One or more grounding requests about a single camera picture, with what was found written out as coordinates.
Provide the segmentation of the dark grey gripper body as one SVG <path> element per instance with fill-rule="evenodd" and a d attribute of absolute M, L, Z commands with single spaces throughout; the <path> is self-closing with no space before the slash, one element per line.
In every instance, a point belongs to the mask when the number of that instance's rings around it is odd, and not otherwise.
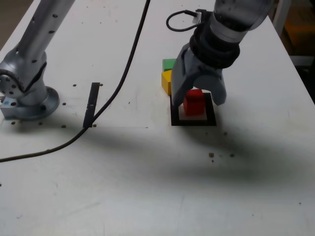
<path fill-rule="evenodd" d="M 208 66 L 200 59 L 198 59 L 189 44 L 182 47 L 181 51 L 181 63 L 182 63 L 182 73 L 183 74 L 221 74 L 222 69 L 213 68 Z"/>

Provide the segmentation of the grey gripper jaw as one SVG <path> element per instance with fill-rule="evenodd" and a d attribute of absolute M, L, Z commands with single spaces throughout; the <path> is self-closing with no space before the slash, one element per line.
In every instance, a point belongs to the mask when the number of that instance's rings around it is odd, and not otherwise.
<path fill-rule="evenodd" d="M 226 89 L 222 69 L 202 70 L 194 80 L 193 86 L 209 91 L 213 102 L 217 106 L 224 104 L 226 101 Z"/>
<path fill-rule="evenodd" d="M 184 101 L 186 93 L 192 89 L 193 82 L 199 73 L 183 74 L 181 55 L 175 61 L 171 74 L 171 88 L 172 88 L 172 105 L 180 106 Z"/>

